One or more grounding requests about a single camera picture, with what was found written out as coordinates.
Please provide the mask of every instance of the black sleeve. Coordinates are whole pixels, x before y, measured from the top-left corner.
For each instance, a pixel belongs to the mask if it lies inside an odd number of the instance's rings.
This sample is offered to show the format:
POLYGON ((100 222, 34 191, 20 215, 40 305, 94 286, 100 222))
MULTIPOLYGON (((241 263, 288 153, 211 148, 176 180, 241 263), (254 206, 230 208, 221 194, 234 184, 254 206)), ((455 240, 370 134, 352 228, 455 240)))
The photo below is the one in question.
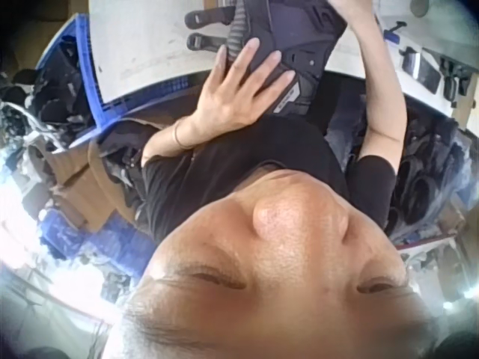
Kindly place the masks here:
POLYGON ((347 174, 347 185, 350 203, 384 228, 396 186, 391 164, 382 157, 363 157, 347 174))
POLYGON ((143 167, 148 221, 151 235, 158 243, 175 226, 177 197, 191 159, 191 152, 171 158, 155 156, 143 167))

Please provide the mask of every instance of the blue crate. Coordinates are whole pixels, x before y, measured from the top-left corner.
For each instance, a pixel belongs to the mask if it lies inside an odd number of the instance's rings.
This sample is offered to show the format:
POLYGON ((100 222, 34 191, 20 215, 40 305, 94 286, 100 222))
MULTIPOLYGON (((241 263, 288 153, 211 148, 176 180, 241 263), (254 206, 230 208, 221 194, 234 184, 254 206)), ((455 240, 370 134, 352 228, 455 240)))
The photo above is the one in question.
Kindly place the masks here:
POLYGON ((89 236, 85 243, 92 244, 108 257, 114 267, 138 279, 157 247, 149 236, 137 231, 118 213, 114 213, 101 231, 89 236))
POLYGON ((189 87, 189 77, 181 76, 149 86, 115 101, 104 103, 94 68, 88 15, 78 15, 76 33, 83 82, 91 112, 100 132, 110 127, 113 123, 118 122, 126 114, 164 101, 168 95, 189 87))
POLYGON ((98 86, 91 53, 90 21, 88 15, 77 14, 65 23, 46 47, 36 68, 40 69, 45 65, 54 48, 61 42, 62 37, 67 35, 76 37, 80 70, 82 72, 88 104, 90 105, 90 110, 96 124, 96 128, 86 131, 70 145, 70 148, 79 146, 101 135, 103 131, 118 122, 128 113, 165 101, 175 93, 189 88, 189 77, 181 76, 136 91, 115 101, 104 103, 101 97, 100 87, 98 86))
POLYGON ((56 209, 46 213, 38 229, 40 235, 68 259, 76 257, 88 236, 88 233, 71 227, 56 209))

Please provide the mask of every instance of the person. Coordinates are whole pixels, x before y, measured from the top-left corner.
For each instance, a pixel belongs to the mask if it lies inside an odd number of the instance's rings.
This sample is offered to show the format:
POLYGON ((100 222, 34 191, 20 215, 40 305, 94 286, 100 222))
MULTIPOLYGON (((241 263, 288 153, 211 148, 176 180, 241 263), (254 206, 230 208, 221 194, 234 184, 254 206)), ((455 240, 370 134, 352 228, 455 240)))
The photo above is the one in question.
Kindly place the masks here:
POLYGON ((198 109, 143 151, 161 242, 105 358, 414 358, 434 340, 382 231, 406 105, 371 0, 330 0, 364 61, 368 128, 345 176, 316 127, 263 113, 294 77, 222 48, 198 109))

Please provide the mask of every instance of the black shirt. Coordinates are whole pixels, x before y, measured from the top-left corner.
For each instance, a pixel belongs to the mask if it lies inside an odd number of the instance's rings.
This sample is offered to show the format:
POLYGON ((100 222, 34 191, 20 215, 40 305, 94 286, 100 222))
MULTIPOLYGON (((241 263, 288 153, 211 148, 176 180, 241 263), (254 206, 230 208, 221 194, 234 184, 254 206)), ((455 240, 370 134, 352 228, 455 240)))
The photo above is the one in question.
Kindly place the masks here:
POLYGON ((329 185, 379 226, 385 225, 396 183, 392 166, 368 156, 345 176, 317 127, 265 116, 253 126, 209 142, 197 152, 153 157, 144 166, 151 233, 161 242, 198 209, 226 197, 258 168, 302 171, 329 185))

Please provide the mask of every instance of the finger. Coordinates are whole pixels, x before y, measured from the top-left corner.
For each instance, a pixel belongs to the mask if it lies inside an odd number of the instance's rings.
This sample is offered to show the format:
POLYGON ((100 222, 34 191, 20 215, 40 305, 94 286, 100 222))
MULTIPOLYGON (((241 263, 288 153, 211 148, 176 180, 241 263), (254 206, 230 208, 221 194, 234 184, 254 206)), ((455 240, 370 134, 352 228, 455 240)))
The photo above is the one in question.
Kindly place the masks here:
POLYGON ((252 98, 263 87, 266 79, 281 61, 281 52, 275 51, 254 71, 239 91, 239 96, 252 98))
POLYGON ((233 62, 233 65, 231 65, 231 68, 226 75, 226 79, 223 81, 223 84, 219 89, 224 95, 231 96, 236 93, 242 78, 248 70, 251 60, 253 60, 254 54, 256 54, 259 47, 259 39, 254 38, 248 41, 235 62, 233 62))
POLYGON ((225 78, 227 50, 225 45, 221 45, 215 59, 215 66, 204 83, 204 88, 215 92, 222 84, 225 78))
POLYGON ((276 100, 280 97, 284 90, 294 79, 296 73, 294 71, 287 71, 272 83, 266 90, 261 92, 253 102, 252 115, 260 117, 276 100))

